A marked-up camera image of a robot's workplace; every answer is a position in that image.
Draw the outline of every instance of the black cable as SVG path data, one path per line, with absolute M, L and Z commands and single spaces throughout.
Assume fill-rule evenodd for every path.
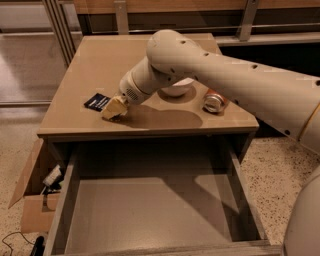
M 4 243 L 6 246 L 8 246 L 8 247 L 10 248 L 10 256 L 11 256 L 12 253 L 13 253 L 13 248 L 11 247 L 10 244 L 6 243 L 4 240 L 7 239 L 9 236 L 12 236 L 12 235 L 15 235 L 15 234 L 20 234 L 20 235 L 24 238 L 24 240 L 26 240 L 26 242 L 27 242 L 28 244 L 34 245 L 34 243 L 30 242 L 20 231 L 12 232 L 12 233 L 10 233 L 9 235 L 7 235 L 7 236 L 5 236 L 4 238 L 2 238 L 2 243 Z

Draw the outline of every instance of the cardboard box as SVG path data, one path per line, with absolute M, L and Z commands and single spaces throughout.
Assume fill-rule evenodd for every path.
M 21 218 L 21 232 L 48 232 L 51 227 L 59 194 L 40 195 L 43 179 L 56 166 L 43 139 L 38 139 L 21 172 L 8 208 L 25 198 Z

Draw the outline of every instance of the floor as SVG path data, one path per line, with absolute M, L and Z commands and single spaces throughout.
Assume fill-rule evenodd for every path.
M 50 100 L 64 73 L 52 35 L 0 35 L 0 101 Z M 1 239 L 19 231 L 23 200 L 11 209 L 8 203 L 45 112 L 46 107 L 0 108 Z M 319 164 L 319 156 L 287 138 L 253 140 L 242 170 L 272 244 L 281 244 L 296 196 Z M 26 237 L 34 241 L 38 235 Z M 19 234 L 5 241 L 14 249 L 13 255 L 30 255 L 32 246 Z M 0 255 L 10 255 L 4 244 Z

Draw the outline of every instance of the drawer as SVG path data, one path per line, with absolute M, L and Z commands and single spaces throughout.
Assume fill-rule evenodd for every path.
M 277 255 L 222 136 L 78 143 L 45 255 Z

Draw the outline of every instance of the white container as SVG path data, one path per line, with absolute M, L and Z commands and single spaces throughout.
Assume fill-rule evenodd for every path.
M 190 90 L 193 82 L 193 79 L 186 78 L 175 83 L 170 87 L 162 88 L 161 90 L 170 97 L 180 97 Z

